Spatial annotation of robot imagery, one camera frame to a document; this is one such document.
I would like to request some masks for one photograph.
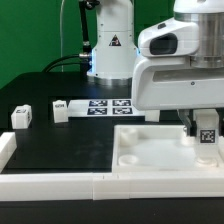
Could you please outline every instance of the green backdrop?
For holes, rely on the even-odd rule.
[[[62,0],[0,1],[0,88],[21,73],[41,71],[60,57]],[[146,27],[172,17],[174,0],[135,0],[135,40]],[[90,40],[96,43],[95,11],[87,11]],[[64,55],[81,50],[78,0],[66,0]]]

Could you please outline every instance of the cable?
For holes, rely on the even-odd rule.
[[[58,58],[58,59],[52,61],[50,64],[48,64],[48,65],[42,70],[42,72],[46,72],[46,71],[48,71],[49,68],[51,68],[52,66],[54,66],[54,65],[57,64],[58,62],[65,61],[65,60],[68,60],[68,59],[71,59],[71,58],[79,58],[79,55],[78,55],[78,54],[72,54],[72,55],[68,55],[68,56],[64,56],[64,57]]]
[[[61,11],[60,11],[60,42],[61,42],[61,57],[63,57],[64,54],[64,32],[63,32],[63,18],[64,18],[64,6],[65,6],[65,1],[66,0],[62,0],[61,2]]]
[[[80,65],[80,64],[81,64],[80,62],[60,63],[60,64],[52,65],[45,72],[50,72],[53,68],[64,66],[64,65]]]

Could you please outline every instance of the black cable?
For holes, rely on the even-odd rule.
[[[51,68],[52,66],[54,66],[54,65],[57,64],[58,62],[65,61],[65,60],[68,60],[68,59],[71,59],[71,58],[79,58],[79,55],[78,55],[78,54],[72,54],[72,55],[68,55],[68,56],[64,56],[64,57],[58,58],[58,59],[52,61],[50,64],[48,64],[48,65],[42,70],[42,72],[47,72],[47,70],[48,70],[49,68]]]
[[[80,11],[80,17],[81,17],[81,26],[82,26],[83,51],[86,51],[89,53],[91,52],[91,46],[89,43],[89,33],[88,33],[88,25],[87,25],[87,19],[86,19],[86,3],[84,1],[79,1],[79,11]]]
[[[45,72],[50,72],[53,68],[64,66],[64,65],[80,65],[80,62],[60,63],[60,64],[52,65]]]

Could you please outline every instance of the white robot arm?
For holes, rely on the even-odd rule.
[[[176,0],[174,18],[142,31],[132,85],[139,110],[224,106],[224,2]]]

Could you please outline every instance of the warning label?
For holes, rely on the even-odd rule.
[[[109,46],[113,46],[113,47],[120,47],[121,46],[121,43],[117,37],[117,35],[115,35],[112,39],[112,41],[110,42],[110,45]]]

